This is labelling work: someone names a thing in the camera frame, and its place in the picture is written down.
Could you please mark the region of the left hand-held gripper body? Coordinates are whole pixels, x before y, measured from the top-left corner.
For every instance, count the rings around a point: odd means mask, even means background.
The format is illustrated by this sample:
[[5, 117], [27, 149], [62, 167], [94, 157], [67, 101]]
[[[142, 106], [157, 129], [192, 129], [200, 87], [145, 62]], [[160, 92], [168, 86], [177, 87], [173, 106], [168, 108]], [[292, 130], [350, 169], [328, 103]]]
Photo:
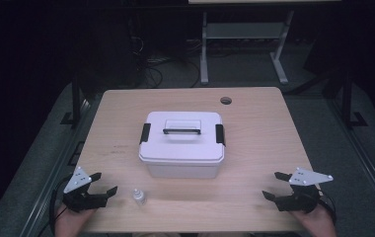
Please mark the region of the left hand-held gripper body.
[[63, 190], [63, 203], [71, 210], [80, 212], [82, 210], [97, 209], [105, 207], [108, 201], [106, 194], [91, 195], [88, 189], [94, 182], [90, 181], [82, 167], [77, 167]]

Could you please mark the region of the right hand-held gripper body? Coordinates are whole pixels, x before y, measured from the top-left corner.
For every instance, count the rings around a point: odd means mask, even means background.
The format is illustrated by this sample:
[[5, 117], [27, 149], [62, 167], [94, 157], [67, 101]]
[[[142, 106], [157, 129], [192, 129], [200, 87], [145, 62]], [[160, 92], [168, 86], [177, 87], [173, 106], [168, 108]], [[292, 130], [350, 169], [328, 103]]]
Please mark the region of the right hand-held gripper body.
[[305, 211], [311, 212], [320, 204], [328, 211], [333, 211], [334, 206], [322, 200], [318, 184], [331, 182], [332, 175], [317, 173], [303, 168], [297, 168], [291, 174], [289, 182], [292, 194], [286, 197], [276, 197], [274, 203], [279, 211]]

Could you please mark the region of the white plastic storage box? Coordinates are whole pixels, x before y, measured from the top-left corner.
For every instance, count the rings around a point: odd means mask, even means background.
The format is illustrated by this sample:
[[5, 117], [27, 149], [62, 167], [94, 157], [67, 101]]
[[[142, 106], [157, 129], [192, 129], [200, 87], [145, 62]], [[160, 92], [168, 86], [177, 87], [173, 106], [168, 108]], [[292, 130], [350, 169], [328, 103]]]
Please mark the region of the white plastic storage box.
[[154, 178], [214, 179], [221, 163], [145, 163], [145, 165]]

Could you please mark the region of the white box lid black handle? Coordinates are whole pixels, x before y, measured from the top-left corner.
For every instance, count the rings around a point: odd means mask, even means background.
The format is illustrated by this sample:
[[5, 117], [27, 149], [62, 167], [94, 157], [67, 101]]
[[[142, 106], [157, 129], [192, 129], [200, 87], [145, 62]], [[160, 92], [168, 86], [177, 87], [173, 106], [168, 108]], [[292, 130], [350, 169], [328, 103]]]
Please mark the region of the white box lid black handle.
[[225, 155], [222, 117], [215, 112], [151, 112], [139, 158], [148, 164], [218, 164]]

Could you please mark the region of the person's left hand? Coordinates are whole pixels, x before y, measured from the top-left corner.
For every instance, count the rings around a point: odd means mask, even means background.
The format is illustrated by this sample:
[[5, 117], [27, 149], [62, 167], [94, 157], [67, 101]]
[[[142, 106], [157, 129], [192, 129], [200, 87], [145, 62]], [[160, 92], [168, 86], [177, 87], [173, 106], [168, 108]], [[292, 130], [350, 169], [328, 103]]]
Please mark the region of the person's left hand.
[[55, 237], [77, 237], [89, 219], [96, 213], [95, 209], [75, 212], [62, 204], [57, 210], [54, 224]]

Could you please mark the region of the person's right hand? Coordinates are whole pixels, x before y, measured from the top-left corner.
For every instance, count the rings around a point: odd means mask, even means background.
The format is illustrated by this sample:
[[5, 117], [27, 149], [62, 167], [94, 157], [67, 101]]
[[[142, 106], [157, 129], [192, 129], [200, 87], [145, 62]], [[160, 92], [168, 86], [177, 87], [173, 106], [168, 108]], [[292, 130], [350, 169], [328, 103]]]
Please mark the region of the person's right hand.
[[333, 219], [329, 212], [319, 204], [309, 213], [290, 211], [290, 214], [299, 221], [312, 237], [337, 237]]

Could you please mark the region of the black metal stand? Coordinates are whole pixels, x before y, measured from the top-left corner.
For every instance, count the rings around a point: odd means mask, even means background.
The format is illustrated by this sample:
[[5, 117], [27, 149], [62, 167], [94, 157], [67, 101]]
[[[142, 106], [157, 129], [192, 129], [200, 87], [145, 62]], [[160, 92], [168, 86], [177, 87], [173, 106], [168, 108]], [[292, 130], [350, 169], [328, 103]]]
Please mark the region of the black metal stand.
[[355, 126], [367, 126], [367, 122], [359, 112], [354, 112], [351, 109], [352, 102], [352, 76], [349, 69], [345, 70], [342, 80], [341, 93], [341, 119], [348, 129], [353, 129]]
[[61, 124], [70, 125], [74, 129], [81, 119], [81, 94], [79, 86], [79, 78], [74, 76], [71, 80], [71, 94], [72, 94], [72, 111], [64, 114]]

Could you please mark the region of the black rail bracket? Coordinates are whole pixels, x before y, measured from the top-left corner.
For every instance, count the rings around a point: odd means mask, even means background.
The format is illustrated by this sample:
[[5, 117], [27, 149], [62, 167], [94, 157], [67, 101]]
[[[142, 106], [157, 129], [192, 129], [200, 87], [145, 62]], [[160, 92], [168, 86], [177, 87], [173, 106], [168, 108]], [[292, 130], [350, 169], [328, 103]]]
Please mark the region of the black rail bracket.
[[81, 152], [83, 150], [83, 147], [84, 147], [84, 141], [79, 141], [77, 143], [77, 145], [75, 146], [69, 160], [68, 160], [68, 163], [67, 165], [68, 166], [76, 166], [77, 163], [78, 163], [78, 160], [79, 160], [79, 157], [81, 155]]

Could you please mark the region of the grey metal rail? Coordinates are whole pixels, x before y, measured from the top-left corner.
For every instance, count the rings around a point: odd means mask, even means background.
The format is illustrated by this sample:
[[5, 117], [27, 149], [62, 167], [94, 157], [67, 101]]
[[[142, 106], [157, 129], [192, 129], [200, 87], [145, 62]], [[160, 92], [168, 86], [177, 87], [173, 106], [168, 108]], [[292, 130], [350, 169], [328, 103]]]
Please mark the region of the grey metal rail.
[[68, 160], [79, 141], [86, 141], [90, 126], [100, 103], [100, 95], [93, 100], [84, 99], [81, 106], [81, 119], [72, 129], [70, 125], [61, 124], [65, 133], [60, 138], [60, 150], [53, 155], [53, 164], [48, 165], [48, 174], [42, 183], [41, 191], [33, 202], [31, 213], [22, 227], [20, 237], [51, 237], [49, 220], [60, 205], [62, 190], [67, 184], [76, 166], [68, 166]]
[[328, 105], [332, 113], [335, 115], [341, 129], [349, 140], [353, 150], [355, 151], [361, 164], [362, 170], [367, 176], [367, 179], [371, 183], [371, 186], [375, 192], [375, 166], [372, 163], [370, 156], [368, 155], [366, 149], [363, 147], [360, 139], [357, 137], [353, 126], [348, 125], [344, 121], [338, 103], [333, 100], [328, 100]]

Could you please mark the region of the grey metal-frame table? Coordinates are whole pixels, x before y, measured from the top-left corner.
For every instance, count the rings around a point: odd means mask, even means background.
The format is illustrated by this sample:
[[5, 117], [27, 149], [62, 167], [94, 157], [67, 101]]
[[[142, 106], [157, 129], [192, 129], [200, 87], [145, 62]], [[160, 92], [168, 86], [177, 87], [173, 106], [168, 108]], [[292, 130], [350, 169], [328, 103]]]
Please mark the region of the grey metal-frame table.
[[209, 10], [202, 13], [201, 27], [201, 52], [199, 55], [199, 79], [202, 85], [209, 83], [207, 43], [209, 40], [276, 40], [277, 46], [269, 56], [272, 66], [281, 85], [289, 83], [280, 61], [281, 53], [286, 43], [296, 7], [288, 6], [298, 4], [335, 3], [340, 0], [188, 0], [193, 6], [224, 6], [240, 7], [286, 7], [285, 17], [282, 21], [250, 22], [250, 23], [213, 23], [208, 21]]

